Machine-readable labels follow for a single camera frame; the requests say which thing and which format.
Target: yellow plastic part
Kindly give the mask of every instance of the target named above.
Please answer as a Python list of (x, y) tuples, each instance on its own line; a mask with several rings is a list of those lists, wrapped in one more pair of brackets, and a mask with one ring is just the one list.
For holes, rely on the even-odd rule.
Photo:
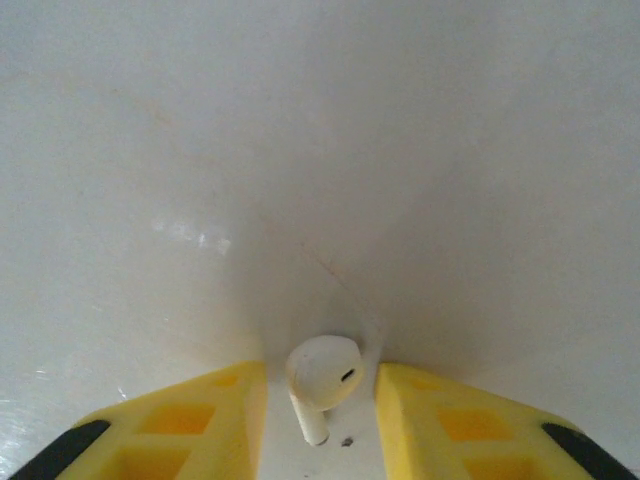
[(382, 364), (376, 409), (389, 480), (589, 480), (542, 430), (566, 420), (398, 364)]
[(59, 480), (249, 480), (267, 402), (264, 365), (224, 370), (99, 410), (111, 426)]

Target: white earbud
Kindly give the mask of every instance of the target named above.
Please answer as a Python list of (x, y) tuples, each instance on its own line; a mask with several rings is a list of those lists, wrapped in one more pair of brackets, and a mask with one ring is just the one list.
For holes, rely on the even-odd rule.
[(323, 412), (347, 398), (364, 374), (358, 345), (335, 335), (311, 338), (291, 352), (286, 371), (304, 439), (322, 445), (329, 438)]

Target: white surface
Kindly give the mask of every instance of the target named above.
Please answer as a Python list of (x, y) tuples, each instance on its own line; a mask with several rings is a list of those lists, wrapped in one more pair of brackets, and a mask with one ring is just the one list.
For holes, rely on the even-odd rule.
[(382, 479), (371, 376), (336, 442), (300, 438), (283, 361), (321, 333), (640, 466), (639, 27), (631, 0), (4, 1), (0, 475), (264, 357), (261, 477)]

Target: white floor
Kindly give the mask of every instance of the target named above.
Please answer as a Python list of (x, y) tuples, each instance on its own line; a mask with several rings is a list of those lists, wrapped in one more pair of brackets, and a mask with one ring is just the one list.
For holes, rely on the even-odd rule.
[[(630, 0), (3, 2), (0, 476), (253, 358), (263, 479), (385, 478), (379, 358), (640, 468), (639, 51)], [(311, 449), (281, 365), (325, 332), (372, 368)]]

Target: white curved surface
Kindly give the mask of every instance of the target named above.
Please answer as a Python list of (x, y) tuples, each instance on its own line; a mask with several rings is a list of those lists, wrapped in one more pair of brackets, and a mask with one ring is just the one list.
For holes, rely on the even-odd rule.
[(0, 475), (266, 358), (261, 478), (382, 479), (371, 378), (352, 447), (299, 438), (283, 360), (321, 333), (640, 467), (639, 27), (624, 0), (3, 2)]

